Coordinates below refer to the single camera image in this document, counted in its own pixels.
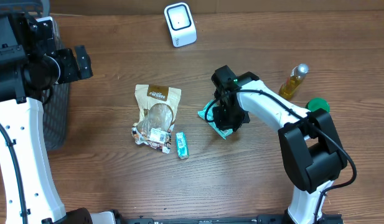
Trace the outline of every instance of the snack bag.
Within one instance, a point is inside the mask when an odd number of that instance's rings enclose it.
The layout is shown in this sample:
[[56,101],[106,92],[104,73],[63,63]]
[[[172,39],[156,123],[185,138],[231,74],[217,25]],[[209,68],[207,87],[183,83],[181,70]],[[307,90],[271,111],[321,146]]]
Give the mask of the snack bag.
[[139,122],[132,127],[136,144],[169,153],[181,90],[166,86],[136,85]]

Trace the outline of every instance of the wooden tabletop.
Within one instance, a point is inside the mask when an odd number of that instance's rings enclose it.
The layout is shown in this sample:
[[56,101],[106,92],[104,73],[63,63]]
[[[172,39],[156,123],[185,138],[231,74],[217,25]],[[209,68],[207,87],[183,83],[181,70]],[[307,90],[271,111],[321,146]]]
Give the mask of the wooden tabletop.
[[[86,46],[94,73],[72,84],[67,142],[49,152],[66,210],[115,208],[153,218],[283,213],[293,184],[278,135],[251,116],[223,140],[197,111],[213,98],[210,78],[223,65],[237,75],[253,72],[278,91],[306,63],[311,72],[292,102],[329,102],[358,169],[353,185],[329,193],[323,211],[341,213],[345,223],[384,223],[384,11],[194,15],[197,41],[179,49],[162,15],[57,20],[66,46]],[[135,145],[136,84],[182,90],[174,131],[186,133],[189,159]],[[351,174],[344,169],[336,183]]]

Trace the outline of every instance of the brown label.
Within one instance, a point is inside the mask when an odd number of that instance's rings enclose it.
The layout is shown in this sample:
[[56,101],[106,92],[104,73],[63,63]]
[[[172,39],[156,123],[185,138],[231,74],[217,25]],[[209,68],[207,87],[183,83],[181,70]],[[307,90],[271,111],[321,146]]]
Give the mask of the brown label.
[[149,85],[148,96],[153,97],[154,99],[167,101],[168,87],[167,86]]

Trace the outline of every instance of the barcode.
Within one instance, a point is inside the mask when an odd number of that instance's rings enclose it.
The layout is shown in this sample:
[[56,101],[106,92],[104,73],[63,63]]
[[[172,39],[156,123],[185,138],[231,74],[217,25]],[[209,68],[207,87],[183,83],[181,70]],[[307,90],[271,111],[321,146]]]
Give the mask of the barcode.
[[178,147],[184,147],[184,141],[181,138],[178,139]]

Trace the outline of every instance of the wall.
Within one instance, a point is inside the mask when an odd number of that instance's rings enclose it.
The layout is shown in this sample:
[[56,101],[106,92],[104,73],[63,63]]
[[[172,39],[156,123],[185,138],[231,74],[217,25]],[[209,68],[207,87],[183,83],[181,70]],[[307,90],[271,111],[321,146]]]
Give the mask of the wall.
[[[161,14],[173,0],[51,0],[51,12]],[[384,0],[185,0],[193,13],[384,10]]]

